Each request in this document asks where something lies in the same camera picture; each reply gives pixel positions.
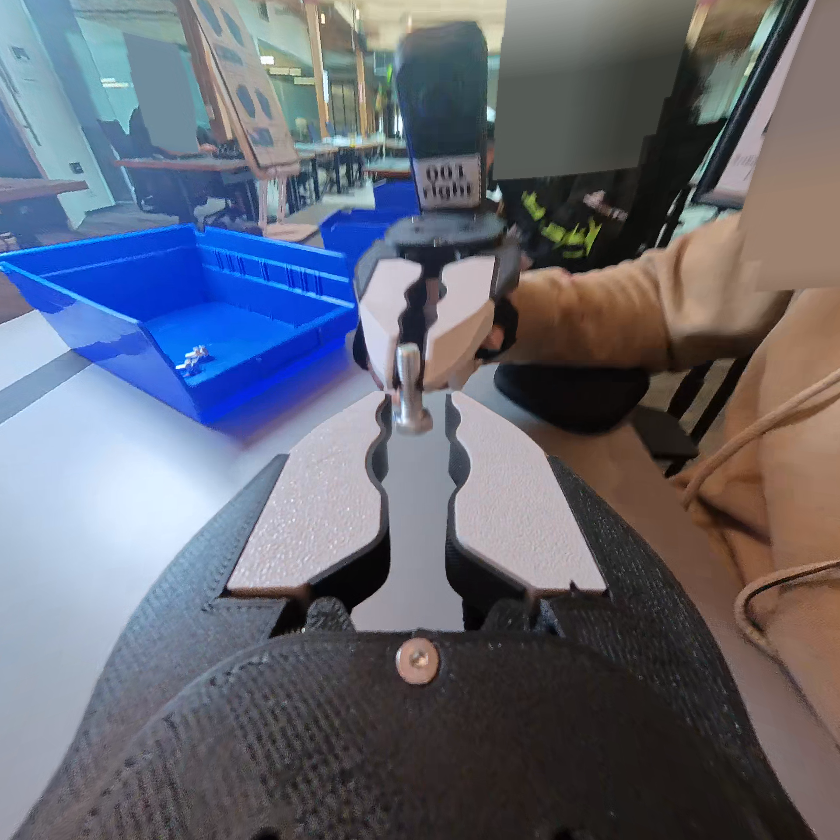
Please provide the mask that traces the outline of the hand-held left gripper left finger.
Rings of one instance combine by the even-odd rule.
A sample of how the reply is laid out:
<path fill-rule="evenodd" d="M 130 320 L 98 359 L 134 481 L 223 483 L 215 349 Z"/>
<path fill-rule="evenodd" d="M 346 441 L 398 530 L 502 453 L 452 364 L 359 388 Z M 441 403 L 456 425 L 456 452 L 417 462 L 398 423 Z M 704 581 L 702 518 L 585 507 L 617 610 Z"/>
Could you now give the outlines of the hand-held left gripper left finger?
<path fill-rule="evenodd" d="M 352 611 L 382 587 L 390 409 L 386 395 L 366 395 L 292 448 L 227 581 L 231 596 L 331 596 Z"/>

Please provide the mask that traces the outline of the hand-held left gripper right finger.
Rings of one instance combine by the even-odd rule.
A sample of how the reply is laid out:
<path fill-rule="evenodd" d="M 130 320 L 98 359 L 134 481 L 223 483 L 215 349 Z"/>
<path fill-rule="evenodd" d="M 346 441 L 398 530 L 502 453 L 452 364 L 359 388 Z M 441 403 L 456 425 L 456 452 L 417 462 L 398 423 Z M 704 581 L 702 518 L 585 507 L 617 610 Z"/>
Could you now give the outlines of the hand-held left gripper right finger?
<path fill-rule="evenodd" d="M 526 433 L 462 392 L 447 395 L 445 566 L 471 621 L 513 600 L 604 595 L 607 582 L 550 457 Z"/>

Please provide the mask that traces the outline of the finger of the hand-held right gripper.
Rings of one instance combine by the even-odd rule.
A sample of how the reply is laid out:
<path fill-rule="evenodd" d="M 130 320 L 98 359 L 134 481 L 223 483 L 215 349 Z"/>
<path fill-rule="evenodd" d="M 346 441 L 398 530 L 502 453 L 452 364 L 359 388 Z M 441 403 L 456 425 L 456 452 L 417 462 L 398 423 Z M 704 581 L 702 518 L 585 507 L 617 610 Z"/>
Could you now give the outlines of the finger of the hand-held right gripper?
<path fill-rule="evenodd" d="M 424 392 L 461 390 L 480 366 L 476 355 L 494 323 L 496 265 L 495 256 L 478 255 L 442 269 L 445 293 L 425 339 Z"/>
<path fill-rule="evenodd" d="M 397 351 L 414 345 L 418 371 L 414 384 L 422 391 L 427 332 L 426 272 L 406 256 L 363 256 L 358 261 L 358 365 L 371 373 L 383 390 L 403 387 Z"/>

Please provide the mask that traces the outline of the silver threaded bolt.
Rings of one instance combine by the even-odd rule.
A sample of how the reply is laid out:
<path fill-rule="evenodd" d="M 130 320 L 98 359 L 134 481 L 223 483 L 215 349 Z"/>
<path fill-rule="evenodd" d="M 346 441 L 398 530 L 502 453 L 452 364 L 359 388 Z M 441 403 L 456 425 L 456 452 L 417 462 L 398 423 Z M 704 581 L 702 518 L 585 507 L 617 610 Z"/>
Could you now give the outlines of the silver threaded bolt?
<path fill-rule="evenodd" d="M 421 412 L 422 355 L 415 343 L 403 343 L 396 348 L 395 370 L 399 382 L 399 403 L 402 415 L 408 417 Z"/>

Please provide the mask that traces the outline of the blue plastic bin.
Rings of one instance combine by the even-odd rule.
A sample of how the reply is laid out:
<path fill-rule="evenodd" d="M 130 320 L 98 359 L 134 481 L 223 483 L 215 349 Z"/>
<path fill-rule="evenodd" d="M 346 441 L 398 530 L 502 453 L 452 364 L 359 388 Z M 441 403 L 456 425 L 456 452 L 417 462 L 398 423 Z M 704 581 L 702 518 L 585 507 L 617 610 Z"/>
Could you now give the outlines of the blue plastic bin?
<path fill-rule="evenodd" d="M 341 253 L 218 227 L 30 248 L 2 272 L 71 350 L 201 424 L 341 350 L 358 321 Z M 213 361 L 183 376 L 199 344 Z"/>
<path fill-rule="evenodd" d="M 391 208 L 336 209 L 318 223 L 322 245 L 327 250 L 341 253 L 353 270 L 364 252 L 382 239 L 386 230 L 401 217 L 402 212 Z"/>
<path fill-rule="evenodd" d="M 414 182 L 383 179 L 373 184 L 374 209 L 380 212 L 418 215 L 421 212 Z"/>

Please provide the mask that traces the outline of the person's right forearm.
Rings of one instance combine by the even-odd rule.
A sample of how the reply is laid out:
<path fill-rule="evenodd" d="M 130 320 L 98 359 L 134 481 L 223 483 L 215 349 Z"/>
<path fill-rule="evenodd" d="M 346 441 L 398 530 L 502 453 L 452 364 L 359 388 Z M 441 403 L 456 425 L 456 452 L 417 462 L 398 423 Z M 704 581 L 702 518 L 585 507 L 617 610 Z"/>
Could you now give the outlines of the person's right forearm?
<path fill-rule="evenodd" d="M 616 266 L 525 272 L 510 295 L 516 339 L 499 362 L 659 373 L 755 351 L 794 293 L 759 289 L 739 218 L 712 220 Z"/>

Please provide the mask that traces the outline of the cardboard sign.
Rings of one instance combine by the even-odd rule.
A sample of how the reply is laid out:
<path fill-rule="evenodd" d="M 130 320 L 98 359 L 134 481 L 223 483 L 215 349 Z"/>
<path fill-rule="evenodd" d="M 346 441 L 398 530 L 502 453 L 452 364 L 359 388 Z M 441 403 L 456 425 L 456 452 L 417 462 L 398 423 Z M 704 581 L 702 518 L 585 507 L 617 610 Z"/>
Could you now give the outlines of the cardboard sign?
<path fill-rule="evenodd" d="M 304 243 L 317 233 L 317 226 L 286 218 L 288 183 L 301 173 L 301 160 L 236 3 L 177 4 L 213 129 L 233 135 L 255 178 L 261 234 L 283 243 Z"/>

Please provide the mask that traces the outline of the wooden desk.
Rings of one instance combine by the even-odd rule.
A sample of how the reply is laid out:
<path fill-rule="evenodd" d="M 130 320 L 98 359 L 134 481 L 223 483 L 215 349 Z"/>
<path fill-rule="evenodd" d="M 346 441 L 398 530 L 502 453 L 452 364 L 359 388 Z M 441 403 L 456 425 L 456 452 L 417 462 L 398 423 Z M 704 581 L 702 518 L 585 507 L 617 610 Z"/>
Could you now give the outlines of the wooden desk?
<path fill-rule="evenodd" d="M 222 198 L 230 213 L 255 224 L 259 215 L 256 179 L 243 160 L 211 155 L 164 159 L 159 156 L 119 158 L 113 166 L 124 171 L 135 202 L 146 214 L 175 217 L 181 224 L 197 224 L 202 205 L 199 186 L 211 186 L 207 198 Z"/>
<path fill-rule="evenodd" d="M 2 238 L 10 236 L 18 249 L 30 249 L 40 246 L 41 234 L 69 231 L 67 212 L 58 199 L 87 189 L 84 180 L 2 177 Z"/>

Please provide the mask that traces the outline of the person's beige hoodie torso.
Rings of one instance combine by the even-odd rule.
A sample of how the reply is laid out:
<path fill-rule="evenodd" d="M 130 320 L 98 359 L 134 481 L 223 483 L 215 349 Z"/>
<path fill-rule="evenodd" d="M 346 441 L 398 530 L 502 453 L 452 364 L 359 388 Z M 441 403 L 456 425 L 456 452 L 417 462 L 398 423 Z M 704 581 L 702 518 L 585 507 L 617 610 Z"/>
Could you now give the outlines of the person's beige hoodie torso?
<path fill-rule="evenodd" d="M 797 292 L 731 399 L 724 444 L 838 370 L 837 288 Z M 719 468 L 688 509 L 742 588 L 774 571 L 839 560 L 839 386 Z M 752 615 L 835 743 L 839 572 L 759 595 Z"/>

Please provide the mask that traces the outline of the black white banner stand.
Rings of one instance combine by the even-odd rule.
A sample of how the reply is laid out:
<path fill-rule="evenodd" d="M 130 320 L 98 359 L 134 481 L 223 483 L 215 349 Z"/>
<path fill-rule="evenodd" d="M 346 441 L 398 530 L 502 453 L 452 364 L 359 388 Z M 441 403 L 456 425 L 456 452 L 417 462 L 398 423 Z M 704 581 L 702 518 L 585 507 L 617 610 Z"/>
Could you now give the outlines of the black white banner stand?
<path fill-rule="evenodd" d="M 814 6 L 782 2 L 773 26 L 711 151 L 690 202 L 742 209 L 776 104 Z"/>

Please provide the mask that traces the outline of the beige hoodie drawstring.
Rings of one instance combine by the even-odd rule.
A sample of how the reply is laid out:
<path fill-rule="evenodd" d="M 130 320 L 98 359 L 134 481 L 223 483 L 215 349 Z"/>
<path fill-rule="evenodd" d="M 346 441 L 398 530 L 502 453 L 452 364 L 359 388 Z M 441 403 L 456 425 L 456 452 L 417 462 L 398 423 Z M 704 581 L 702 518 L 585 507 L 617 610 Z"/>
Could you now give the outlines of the beige hoodie drawstring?
<path fill-rule="evenodd" d="M 700 490 L 706 481 L 737 453 L 753 441 L 758 440 L 775 428 L 784 425 L 805 407 L 807 403 L 814 401 L 825 392 L 838 387 L 838 383 L 839 370 L 835 370 L 820 381 L 793 395 L 789 400 L 773 409 L 770 413 L 761 416 L 735 437 L 729 439 L 727 443 L 719 447 L 711 456 L 705 458 L 682 494 L 680 500 L 682 508 L 688 510 L 694 500 L 698 498 Z M 839 561 L 837 559 L 801 564 L 786 570 L 771 572 L 746 585 L 736 597 L 733 605 L 733 617 L 740 634 L 763 654 L 776 662 L 780 662 L 781 656 L 777 648 L 772 645 L 761 625 L 754 620 L 752 613 L 753 600 L 759 595 L 786 585 L 799 584 L 817 575 L 837 571 L 838 566 Z"/>

